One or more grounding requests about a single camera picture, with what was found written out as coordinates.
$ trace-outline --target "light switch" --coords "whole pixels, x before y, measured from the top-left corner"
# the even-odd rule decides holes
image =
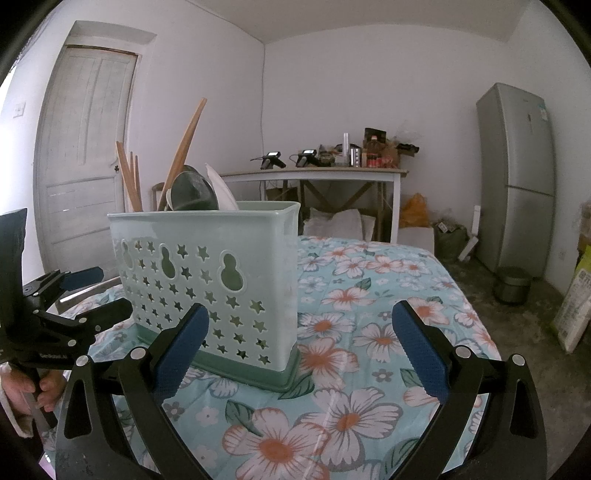
[[[23,116],[25,114],[25,105],[27,103],[26,102],[21,102],[18,103],[14,106],[14,115],[12,116],[13,118],[16,118],[18,116]]]

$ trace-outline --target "screw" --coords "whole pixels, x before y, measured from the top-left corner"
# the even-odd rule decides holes
[[[472,352],[467,346],[460,345],[456,348],[456,355],[460,358],[470,358]]]
[[[88,363],[88,357],[86,355],[80,355],[76,359],[76,365],[79,367],[83,367]]]
[[[513,355],[511,357],[511,360],[513,360],[513,363],[515,365],[519,365],[520,367],[523,367],[525,365],[525,358],[523,358],[520,354],[516,353],[515,355]]]
[[[146,355],[146,349],[141,346],[134,348],[130,354],[131,358],[133,358],[134,360],[140,360],[143,357],[145,357],[145,355]]]

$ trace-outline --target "sticker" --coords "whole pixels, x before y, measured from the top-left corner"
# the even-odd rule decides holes
[[[538,107],[540,108],[540,116],[542,117],[542,120],[544,122],[548,121],[548,110],[546,110],[546,106],[541,103],[538,105]]]

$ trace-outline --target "orange plastic bag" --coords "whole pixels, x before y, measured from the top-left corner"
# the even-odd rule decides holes
[[[420,193],[415,193],[400,210],[399,228],[409,226],[429,227],[429,215],[427,213],[427,202]]]

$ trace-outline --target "metal ladle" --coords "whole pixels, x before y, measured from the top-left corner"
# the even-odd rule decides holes
[[[182,171],[170,188],[173,210],[218,210],[217,197],[205,177],[193,168]]]

